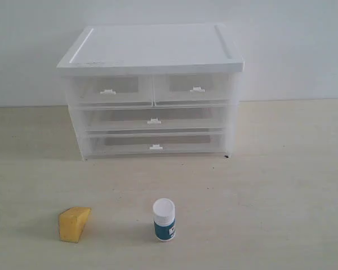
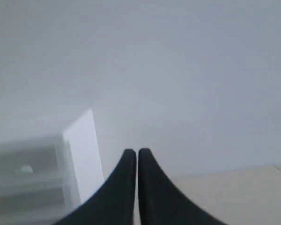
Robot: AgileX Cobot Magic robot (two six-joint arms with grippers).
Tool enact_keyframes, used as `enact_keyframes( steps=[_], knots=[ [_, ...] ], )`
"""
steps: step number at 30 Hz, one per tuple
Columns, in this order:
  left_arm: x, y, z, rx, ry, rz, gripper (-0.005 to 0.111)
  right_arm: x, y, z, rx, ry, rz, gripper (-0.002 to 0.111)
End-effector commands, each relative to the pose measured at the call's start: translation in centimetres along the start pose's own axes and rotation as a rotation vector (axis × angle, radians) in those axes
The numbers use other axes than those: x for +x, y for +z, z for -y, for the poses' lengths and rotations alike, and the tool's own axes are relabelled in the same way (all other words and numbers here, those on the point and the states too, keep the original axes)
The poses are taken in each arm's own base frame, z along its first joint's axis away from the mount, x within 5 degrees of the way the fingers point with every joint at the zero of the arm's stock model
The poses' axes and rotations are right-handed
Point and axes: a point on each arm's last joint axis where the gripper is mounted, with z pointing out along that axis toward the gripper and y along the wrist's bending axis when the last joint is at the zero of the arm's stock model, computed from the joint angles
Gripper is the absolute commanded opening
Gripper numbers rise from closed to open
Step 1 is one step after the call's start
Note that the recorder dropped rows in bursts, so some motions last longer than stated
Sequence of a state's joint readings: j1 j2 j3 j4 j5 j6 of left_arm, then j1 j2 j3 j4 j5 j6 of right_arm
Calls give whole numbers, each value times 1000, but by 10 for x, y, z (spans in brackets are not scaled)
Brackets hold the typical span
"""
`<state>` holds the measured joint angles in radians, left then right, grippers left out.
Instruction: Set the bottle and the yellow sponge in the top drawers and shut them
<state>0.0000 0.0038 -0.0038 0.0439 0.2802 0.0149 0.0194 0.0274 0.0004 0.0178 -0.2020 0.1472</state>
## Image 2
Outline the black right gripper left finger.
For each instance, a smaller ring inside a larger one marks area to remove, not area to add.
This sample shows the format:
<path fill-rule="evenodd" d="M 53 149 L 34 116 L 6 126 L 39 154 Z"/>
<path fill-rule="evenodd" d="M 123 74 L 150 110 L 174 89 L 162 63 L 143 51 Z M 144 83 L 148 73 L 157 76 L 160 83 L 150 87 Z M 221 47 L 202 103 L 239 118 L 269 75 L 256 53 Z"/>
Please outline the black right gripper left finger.
<path fill-rule="evenodd" d="M 136 186 L 136 153 L 124 150 L 104 184 L 56 225 L 132 225 Z"/>

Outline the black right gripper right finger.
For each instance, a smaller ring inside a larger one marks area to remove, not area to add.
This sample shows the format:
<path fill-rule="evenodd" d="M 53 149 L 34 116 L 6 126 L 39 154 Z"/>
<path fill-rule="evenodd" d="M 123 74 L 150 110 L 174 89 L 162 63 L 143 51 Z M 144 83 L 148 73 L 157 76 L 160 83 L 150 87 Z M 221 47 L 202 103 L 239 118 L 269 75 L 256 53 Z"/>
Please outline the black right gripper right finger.
<path fill-rule="evenodd" d="M 142 225 L 223 225 L 188 199 L 168 178 L 149 148 L 139 150 L 138 200 Z"/>

